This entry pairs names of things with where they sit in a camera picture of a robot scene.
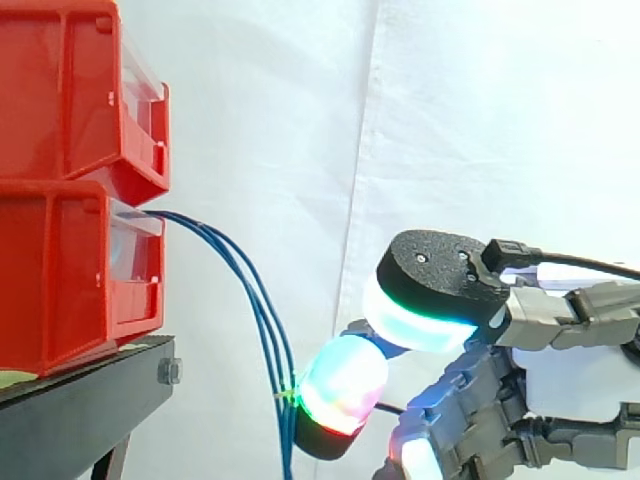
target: metal support leg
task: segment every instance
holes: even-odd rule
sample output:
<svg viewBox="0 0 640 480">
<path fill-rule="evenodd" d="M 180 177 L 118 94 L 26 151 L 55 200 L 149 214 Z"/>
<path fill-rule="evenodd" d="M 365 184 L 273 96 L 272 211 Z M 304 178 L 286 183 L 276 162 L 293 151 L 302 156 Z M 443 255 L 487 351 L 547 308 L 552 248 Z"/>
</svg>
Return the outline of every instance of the metal support leg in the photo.
<svg viewBox="0 0 640 480">
<path fill-rule="evenodd" d="M 124 440 L 113 447 L 113 450 L 98 460 L 98 463 L 93 466 L 91 480 L 120 480 L 122 478 L 124 459 L 127 455 L 130 438 L 131 435 L 127 435 Z"/>
</svg>

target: transparent drawer front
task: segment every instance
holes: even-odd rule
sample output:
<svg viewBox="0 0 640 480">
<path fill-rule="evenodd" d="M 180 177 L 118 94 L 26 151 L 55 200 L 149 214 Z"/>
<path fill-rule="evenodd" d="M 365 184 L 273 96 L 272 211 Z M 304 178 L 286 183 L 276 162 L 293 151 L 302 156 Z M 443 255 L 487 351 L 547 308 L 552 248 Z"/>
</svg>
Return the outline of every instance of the transparent drawer front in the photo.
<svg viewBox="0 0 640 480">
<path fill-rule="evenodd" d="M 111 280 L 157 282 L 152 242 L 162 235 L 162 220 L 111 200 L 109 264 Z"/>
</svg>

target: green glowing light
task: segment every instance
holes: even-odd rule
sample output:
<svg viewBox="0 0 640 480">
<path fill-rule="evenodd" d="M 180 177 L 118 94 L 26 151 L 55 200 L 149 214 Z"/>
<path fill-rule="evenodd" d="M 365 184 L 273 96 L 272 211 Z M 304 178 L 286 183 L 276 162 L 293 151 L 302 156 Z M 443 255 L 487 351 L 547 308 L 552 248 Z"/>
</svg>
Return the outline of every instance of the green glowing light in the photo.
<svg viewBox="0 0 640 480">
<path fill-rule="evenodd" d="M 365 318 L 382 338 L 399 347 L 423 352 L 448 352 L 461 346 L 476 328 L 411 312 L 384 293 L 372 276 L 365 286 Z"/>
</svg>

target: black cable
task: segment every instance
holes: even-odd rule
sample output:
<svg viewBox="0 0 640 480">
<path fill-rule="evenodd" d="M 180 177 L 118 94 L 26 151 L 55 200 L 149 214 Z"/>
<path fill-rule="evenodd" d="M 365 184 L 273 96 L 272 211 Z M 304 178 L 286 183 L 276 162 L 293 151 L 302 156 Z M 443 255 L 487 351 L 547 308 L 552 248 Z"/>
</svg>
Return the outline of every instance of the black cable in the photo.
<svg viewBox="0 0 640 480">
<path fill-rule="evenodd" d="M 612 263 L 600 262 L 598 260 L 574 257 L 573 255 L 564 255 L 562 253 L 542 252 L 540 256 L 540 263 L 558 263 L 561 265 L 570 265 L 572 267 L 588 268 L 590 270 L 596 270 L 598 272 L 640 281 L 640 271 L 632 270 L 620 265 L 614 265 Z"/>
<path fill-rule="evenodd" d="M 392 413 L 393 415 L 402 415 L 404 413 L 402 408 L 383 402 L 376 403 L 375 409 L 380 410 L 381 412 Z"/>
</svg>

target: black connector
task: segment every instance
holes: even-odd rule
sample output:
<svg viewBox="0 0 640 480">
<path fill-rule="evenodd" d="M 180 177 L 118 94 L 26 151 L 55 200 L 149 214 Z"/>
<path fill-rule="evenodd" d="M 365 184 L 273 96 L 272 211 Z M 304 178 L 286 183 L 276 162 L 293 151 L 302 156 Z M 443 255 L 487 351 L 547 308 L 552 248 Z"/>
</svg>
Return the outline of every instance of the black connector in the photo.
<svg viewBox="0 0 640 480">
<path fill-rule="evenodd" d="M 493 239 L 482 251 L 482 262 L 494 273 L 505 268 L 527 268 L 543 260 L 542 250 L 531 248 L 522 242 Z"/>
</svg>

